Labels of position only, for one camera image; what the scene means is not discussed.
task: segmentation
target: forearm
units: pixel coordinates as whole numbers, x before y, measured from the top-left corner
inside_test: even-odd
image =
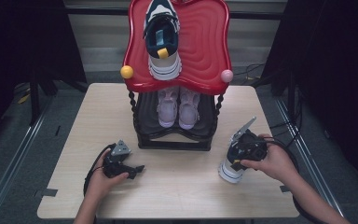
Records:
[[[79,211],[77,212],[75,224],[91,224],[94,222],[95,214],[98,209],[100,200],[86,195]]]
[[[301,207],[313,217],[329,224],[350,223],[325,202],[300,175],[291,175],[283,184],[291,190]]]

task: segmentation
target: person's right hand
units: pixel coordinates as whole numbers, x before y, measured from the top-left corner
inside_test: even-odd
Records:
[[[267,141],[272,140],[271,136],[266,133],[260,134],[258,136],[264,138]],[[296,167],[293,165],[292,161],[290,160],[287,153],[283,150],[283,148],[273,144],[267,144],[267,148],[268,153],[264,160],[242,160],[241,164],[255,170],[261,170],[266,175],[282,182],[284,179],[290,178],[294,172],[297,173]]]

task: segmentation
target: person's left hand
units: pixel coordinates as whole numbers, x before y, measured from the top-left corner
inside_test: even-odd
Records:
[[[110,152],[108,148],[103,155],[98,159],[94,166],[94,172],[89,180],[89,186],[87,188],[86,195],[91,194],[92,197],[101,200],[109,193],[110,189],[121,182],[123,182],[129,176],[129,173],[123,173],[113,178],[107,177],[103,173],[103,158]]]

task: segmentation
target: human arm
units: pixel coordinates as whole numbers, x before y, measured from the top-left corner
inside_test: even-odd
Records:
[[[113,178],[108,178],[103,173],[103,158],[109,151],[110,149],[107,149],[95,164],[86,195],[77,212],[74,221],[75,224],[93,223],[95,213],[97,212],[101,200],[109,193],[113,186],[121,183],[129,176],[128,173],[123,173]]]
[[[267,134],[260,137],[268,140]],[[301,177],[287,153],[279,146],[268,144],[267,157],[262,161],[242,160],[241,164],[281,181],[290,189],[300,206],[313,217],[325,223],[350,223],[326,203],[320,195]]]

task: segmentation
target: pink ball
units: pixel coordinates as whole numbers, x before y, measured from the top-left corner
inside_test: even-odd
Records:
[[[232,74],[231,70],[226,69],[222,72],[220,77],[222,78],[222,80],[224,82],[230,82],[232,80],[232,78],[234,78],[234,75]]]

